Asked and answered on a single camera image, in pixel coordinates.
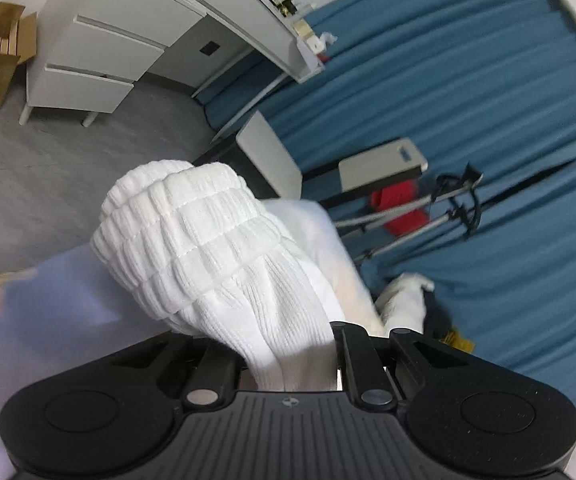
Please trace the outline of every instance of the tile floor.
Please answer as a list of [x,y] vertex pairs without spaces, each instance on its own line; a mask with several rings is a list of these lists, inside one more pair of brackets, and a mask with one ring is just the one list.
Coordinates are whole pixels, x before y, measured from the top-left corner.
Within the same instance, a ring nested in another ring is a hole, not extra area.
[[186,94],[140,81],[88,129],[84,112],[36,108],[28,124],[23,74],[0,110],[0,272],[85,243],[114,181],[151,160],[193,160],[213,131]]

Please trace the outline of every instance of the blue curtain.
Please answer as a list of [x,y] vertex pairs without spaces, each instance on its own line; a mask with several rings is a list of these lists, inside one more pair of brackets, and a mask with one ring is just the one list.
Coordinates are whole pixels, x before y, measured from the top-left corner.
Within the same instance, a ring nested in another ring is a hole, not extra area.
[[[406,136],[434,173],[467,162],[484,171],[485,200],[576,158],[576,24],[558,0],[337,0],[309,21],[339,38],[326,70],[258,107],[302,170]],[[213,126],[276,73],[251,56],[218,80],[200,96]],[[335,187],[335,176],[319,179],[304,195]],[[374,294],[404,270],[429,276],[475,354],[576,403],[576,162],[462,235],[446,226],[364,264],[362,276]],[[348,248],[390,239],[376,231]]]

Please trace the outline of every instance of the white fabric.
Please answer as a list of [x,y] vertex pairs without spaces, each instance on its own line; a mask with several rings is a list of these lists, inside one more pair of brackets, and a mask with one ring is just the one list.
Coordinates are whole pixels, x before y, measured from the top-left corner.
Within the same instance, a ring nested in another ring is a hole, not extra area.
[[108,193],[92,247],[150,317],[235,349],[260,389],[336,389],[334,292],[228,166],[132,170]]
[[375,301],[386,333],[393,328],[408,328],[423,333],[425,300],[423,291],[434,290],[434,282],[421,274],[403,273],[392,280]]
[[370,293],[325,209],[309,200],[264,200],[263,205],[283,222],[297,245],[321,269],[345,320],[361,325],[370,335],[386,336]]

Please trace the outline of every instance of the red cloth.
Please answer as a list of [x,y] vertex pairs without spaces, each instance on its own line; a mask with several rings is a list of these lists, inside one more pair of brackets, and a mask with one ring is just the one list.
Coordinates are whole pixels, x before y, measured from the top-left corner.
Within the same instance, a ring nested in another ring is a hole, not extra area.
[[[383,211],[411,202],[417,198],[417,186],[414,181],[406,180],[392,184],[370,195],[370,206],[375,211]],[[405,235],[427,224],[429,217],[423,209],[415,209],[399,218],[389,221],[384,227],[395,236]]]

